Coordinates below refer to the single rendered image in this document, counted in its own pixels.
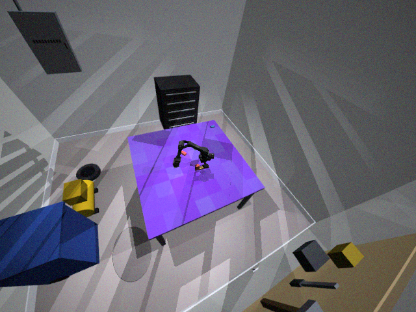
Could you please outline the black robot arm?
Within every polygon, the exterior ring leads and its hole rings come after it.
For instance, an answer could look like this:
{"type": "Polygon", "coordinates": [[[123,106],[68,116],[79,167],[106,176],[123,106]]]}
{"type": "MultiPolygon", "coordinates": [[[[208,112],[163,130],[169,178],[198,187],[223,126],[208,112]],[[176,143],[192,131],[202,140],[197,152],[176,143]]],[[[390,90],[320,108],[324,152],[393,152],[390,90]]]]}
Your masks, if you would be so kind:
{"type": "Polygon", "coordinates": [[[174,158],[174,161],[173,161],[174,168],[179,167],[179,163],[181,162],[181,157],[180,157],[181,151],[183,149],[187,148],[187,147],[192,147],[195,150],[200,151],[200,155],[201,155],[202,159],[206,159],[207,158],[206,162],[207,161],[210,161],[211,159],[214,159],[214,155],[215,154],[214,153],[209,153],[208,148],[201,147],[201,146],[199,146],[199,145],[197,145],[197,144],[195,144],[195,143],[193,143],[191,141],[180,140],[179,141],[179,144],[178,144],[177,156],[174,158]],[[185,143],[187,143],[187,144],[184,145],[185,143]]]}

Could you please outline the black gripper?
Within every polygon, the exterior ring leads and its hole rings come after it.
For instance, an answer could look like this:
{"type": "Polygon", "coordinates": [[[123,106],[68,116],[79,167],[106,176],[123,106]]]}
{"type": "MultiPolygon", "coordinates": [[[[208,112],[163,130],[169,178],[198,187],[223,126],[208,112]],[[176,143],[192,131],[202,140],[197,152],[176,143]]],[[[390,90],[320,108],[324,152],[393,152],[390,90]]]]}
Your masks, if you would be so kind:
{"type": "Polygon", "coordinates": [[[207,158],[206,158],[206,159],[202,159],[202,156],[201,156],[201,155],[198,155],[198,157],[199,157],[199,159],[200,159],[201,163],[204,163],[204,165],[202,165],[202,166],[203,166],[203,168],[204,168],[204,169],[205,169],[205,168],[208,168],[208,167],[209,167],[209,165],[206,163],[207,158]]]}

